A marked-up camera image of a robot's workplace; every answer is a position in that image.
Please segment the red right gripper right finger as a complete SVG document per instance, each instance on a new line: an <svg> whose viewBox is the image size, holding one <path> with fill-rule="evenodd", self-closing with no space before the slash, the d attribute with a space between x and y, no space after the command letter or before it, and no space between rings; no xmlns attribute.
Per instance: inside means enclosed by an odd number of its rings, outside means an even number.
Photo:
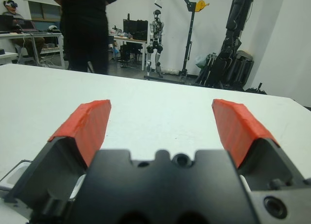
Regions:
<svg viewBox="0 0 311 224"><path fill-rule="evenodd" d="M304 176L244 104L215 99L212 110L222 146L252 191L306 187Z"/></svg>

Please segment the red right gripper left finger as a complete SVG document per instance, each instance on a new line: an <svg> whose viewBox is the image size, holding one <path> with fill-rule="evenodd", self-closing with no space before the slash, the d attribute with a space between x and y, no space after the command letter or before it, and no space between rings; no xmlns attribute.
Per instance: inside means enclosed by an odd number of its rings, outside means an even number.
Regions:
<svg viewBox="0 0 311 224"><path fill-rule="evenodd" d="M110 100L83 103L51 135L4 203L24 217L60 217L104 141Z"/></svg>

